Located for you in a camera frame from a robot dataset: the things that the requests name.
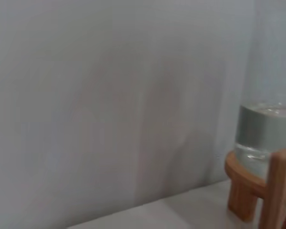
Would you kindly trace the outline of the wooden dispenser stand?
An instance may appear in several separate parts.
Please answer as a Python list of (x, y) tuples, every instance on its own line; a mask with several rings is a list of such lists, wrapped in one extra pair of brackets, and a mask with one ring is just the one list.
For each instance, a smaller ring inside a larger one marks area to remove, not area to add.
[(244, 168), (234, 151), (225, 158), (225, 172), (231, 179), (228, 209), (243, 222), (251, 222), (260, 198), (258, 229), (282, 229), (286, 219), (286, 149), (271, 154), (265, 180)]

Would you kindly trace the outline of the glass water dispenser jar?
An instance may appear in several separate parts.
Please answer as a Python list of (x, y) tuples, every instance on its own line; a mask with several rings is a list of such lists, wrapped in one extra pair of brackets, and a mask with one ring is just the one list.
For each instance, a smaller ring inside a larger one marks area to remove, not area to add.
[(266, 178), (286, 148), (286, 0), (255, 0), (255, 23), (235, 137), (242, 166)]

